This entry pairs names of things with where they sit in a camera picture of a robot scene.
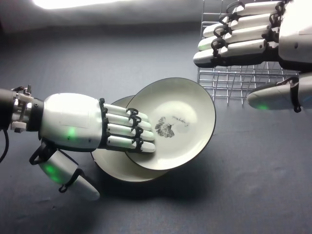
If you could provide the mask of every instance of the robotic hand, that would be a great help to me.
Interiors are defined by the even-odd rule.
[[[29,159],[56,183],[61,193],[69,190],[88,200],[99,192],[62,150],[92,152],[97,148],[152,153],[155,145],[151,125],[145,114],[106,104],[104,99],[81,94],[54,94],[45,101],[31,96],[31,86],[0,89],[0,129],[39,133],[40,147]]]
[[[194,63],[213,68],[279,62],[284,69],[301,72],[301,79],[292,77],[259,87],[248,95],[248,103],[257,109],[300,112],[300,106],[311,108],[311,7],[310,0],[233,2],[220,23],[205,28]]]

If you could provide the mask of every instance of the gray fabric surface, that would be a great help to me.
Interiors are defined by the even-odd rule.
[[[15,35],[0,52],[1,88],[33,96],[73,92],[111,103],[167,77],[196,79],[198,25],[80,28]],[[28,159],[37,133],[9,133],[0,164],[2,234],[312,233],[311,114],[258,111],[217,99],[214,136],[190,163],[146,183],[125,183],[71,153],[98,202],[58,192]],[[4,137],[0,134],[0,149]]]

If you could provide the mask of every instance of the white light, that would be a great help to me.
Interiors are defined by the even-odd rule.
[[[77,6],[110,3],[115,1],[127,1],[127,0],[33,0],[34,4],[44,9],[70,8]]]

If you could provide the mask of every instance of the white plate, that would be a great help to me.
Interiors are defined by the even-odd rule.
[[[129,102],[146,114],[155,135],[151,155],[126,152],[136,164],[152,170],[178,167],[200,153],[215,129],[215,105],[199,84],[167,78],[142,89]]]
[[[134,96],[122,98],[113,103],[115,106],[126,107]],[[140,167],[133,163],[124,152],[97,149],[92,152],[97,165],[111,175],[120,180],[129,182],[143,182],[162,176],[167,171],[153,171]]]

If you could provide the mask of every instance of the metal dish rack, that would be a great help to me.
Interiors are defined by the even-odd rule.
[[[218,19],[225,13],[227,5],[233,1],[219,0],[220,7],[211,10],[208,3],[212,3],[212,0],[203,0],[200,39],[204,38],[204,28],[218,23]],[[243,0],[244,3],[255,1]],[[226,98],[229,104],[230,100],[236,99],[241,100],[242,105],[244,105],[246,96],[252,89],[267,82],[283,81],[294,75],[297,75],[296,71],[284,70],[279,66],[278,62],[264,62],[250,66],[198,68],[197,82],[210,93],[213,101],[216,98]]]

